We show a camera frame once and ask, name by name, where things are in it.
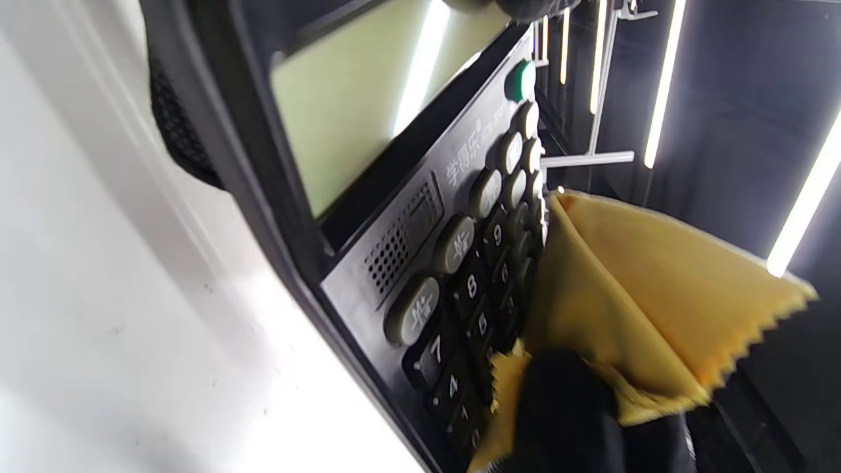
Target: white surface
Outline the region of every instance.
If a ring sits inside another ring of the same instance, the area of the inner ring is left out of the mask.
[[[164,155],[131,0],[0,1],[0,471],[414,471],[228,194]]]
[[[818,153],[815,164],[809,172],[809,177],[803,184],[803,189],[791,213],[785,220],[785,225],[777,237],[774,248],[768,256],[768,272],[780,278],[785,274],[791,257],[800,245],[800,240],[809,227],[809,222],[815,215],[815,210],[821,204],[823,195],[832,182],[838,164],[841,162],[841,112],[835,118],[835,123],[829,131],[827,140],[823,142],[821,152]]]

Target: dark background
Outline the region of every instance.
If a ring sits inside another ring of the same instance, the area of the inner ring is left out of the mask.
[[[660,15],[619,23],[598,146],[637,160],[594,168],[592,178],[595,192],[638,205],[673,2],[640,6]],[[595,10],[585,2],[574,12],[568,86],[551,85],[553,67],[541,71],[570,154],[589,139]],[[550,31],[555,54],[560,23]],[[840,109],[841,4],[688,0],[648,207],[767,258]],[[748,452],[721,471],[841,471],[839,174],[789,267],[822,300],[754,347],[717,393],[720,412],[696,415],[699,428],[731,427],[736,439],[717,441]],[[587,170],[549,180],[582,189]]]

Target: microfiber cloth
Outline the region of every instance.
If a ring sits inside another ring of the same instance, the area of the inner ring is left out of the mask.
[[[471,470],[510,451],[528,352],[579,353],[632,426],[707,404],[765,330],[817,298],[666,215],[569,190],[547,207],[523,343],[494,360],[495,414]]]

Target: number key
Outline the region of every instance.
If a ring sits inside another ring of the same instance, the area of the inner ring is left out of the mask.
[[[444,369],[432,393],[431,408],[438,420],[447,425],[468,383],[468,367],[463,356],[456,352]]]
[[[419,343],[406,355],[406,370],[422,387],[431,392],[441,376],[444,364],[458,343],[458,335],[447,314],[436,316],[432,335],[426,343]]]
[[[505,245],[508,243],[505,212],[497,206],[496,212],[488,220],[482,235],[482,253],[484,262],[493,268],[499,261]]]
[[[493,319],[486,297],[482,298],[476,313],[470,319],[467,329],[468,345],[475,359],[484,357],[484,349],[493,330]]]
[[[486,274],[479,256],[474,254],[451,282],[450,295],[462,319],[473,314],[485,292]]]

